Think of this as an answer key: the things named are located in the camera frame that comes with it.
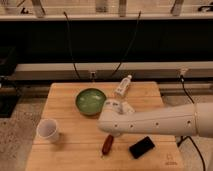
green bowl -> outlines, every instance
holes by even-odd
[[[93,116],[101,112],[105,100],[106,96],[102,91],[89,88],[78,94],[75,104],[82,114]]]

black phone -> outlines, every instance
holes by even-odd
[[[129,151],[131,152],[132,156],[137,159],[147,151],[154,148],[155,145],[149,137],[145,137],[144,139],[140,140],[136,144],[129,147]]]

wooden table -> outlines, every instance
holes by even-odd
[[[78,93],[89,87],[114,98],[119,83],[54,83],[51,86],[42,118],[55,118],[60,140],[50,144],[35,138],[26,171],[180,171],[183,163],[174,136],[150,135],[156,147],[139,159],[128,151],[146,135],[125,134],[115,138],[108,156],[101,157],[107,133],[97,128],[97,117],[88,118],[75,106]],[[136,111],[163,107],[154,82],[132,82],[125,100]]]

bottle cap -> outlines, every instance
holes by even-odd
[[[128,77],[130,80],[132,79],[132,75],[128,75],[127,77]]]

black cable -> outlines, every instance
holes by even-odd
[[[199,155],[199,157],[200,157],[200,159],[201,159],[201,161],[202,161],[203,171],[206,171],[206,164],[205,164],[204,158],[203,158],[203,156],[202,156],[202,154],[201,154],[201,152],[200,152],[198,146],[196,145],[196,143],[194,142],[194,140],[193,140],[192,137],[190,137],[190,136],[184,137],[183,140],[182,140],[182,142],[184,142],[184,141],[187,140],[187,139],[190,139],[190,141],[192,142],[193,146],[194,146],[195,149],[197,150],[198,155]]]
[[[26,0],[22,0],[21,2],[18,3],[18,5],[16,5],[16,7],[20,7]]]
[[[138,25],[139,25],[140,18],[141,18],[141,11],[138,13],[138,18],[137,18],[137,23],[136,23],[136,26],[135,26],[135,30],[134,30],[132,39],[130,40],[129,45],[128,45],[128,47],[127,47],[125,53],[124,53],[124,56],[123,56],[123,58],[120,60],[120,62],[119,62],[119,64],[118,64],[118,66],[116,67],[116,69],[112,72],[112,74],[110,74],[109,78],[112,78],[112,77],[117,73],[117,71],[118,71],[119,68],[121,67],[123,61],[124,61],[125,58],[128,56],[129,51],[130,51],[130,49],[132,48],[133,43],[135,42],[135,38],[136,38],[136,35],[137,35],[137,32],[138,32]]]
[[[73,63],[74,69],[75,69],[75,73],[78,76],[78,79],[81,79],[80,74],[78,73],[78,70],[77,70],[76,65],[75,65],[75,59],[73,57],[72,41],[71,41],[71,29],[70,29],[69,18],[68,18],[68,15],[65,11],[63,12],[63,14],[65,15],[66,20],[67,20],[67,41],[68,41],[68,45],[69,45],[69,53],[70,53],[70,56],[72,58],[72,63]]]
[[[190,99],[190,101],[194,104],[194,103],[195,103],[194,100],[192,99],[192,97],[189,95],[189,93],[188,93],[188,92],[186,91],[186,89],[185,89],[185,80],[184,80],[184,76],[181,75],[181,76],[180,76],[180,79],[181,79],[181,84],[182,84],[182,88],[183,88],[184,93],[185,93],[186,96]],[[202,156],[202,154],[201,154],[201,152],[200,152],[198,146],[196,145],[196,143],[195,143],[194,140],[192,139],[192,137],[190,137],[190,136],[186,136],[186,137],[181,136],[181,140],[177,143],[177,146],[180,147],[181,144],[182,144],[185,140],[187,140],[187,139],[190,139],[190,141],[191,141],[192,144],[194,145],[195,149],[197,150],[198,155],[199,155],[199,157],[200,157],[200,159],[201,159],[201,161],[202,161],[203,171],[206,171],[206,164],[205,164],[205,161],[204,161],[204,159],[203,159],[203,156]]]
[[[181,79],[181,84],[182,84],[182,88],[183,88],[184,93],[185,93],[186,96],[189,98],[189,100],[194,104],[194,103],[195,103],[194,100],[192,99],[192,97],[189,95],[189,93],[188,93],[188,92],[186,91],[186,89],[185,89],[185,80],[184,80],[184,76],[181,75],[181,76],[180,76],[180,79]]]

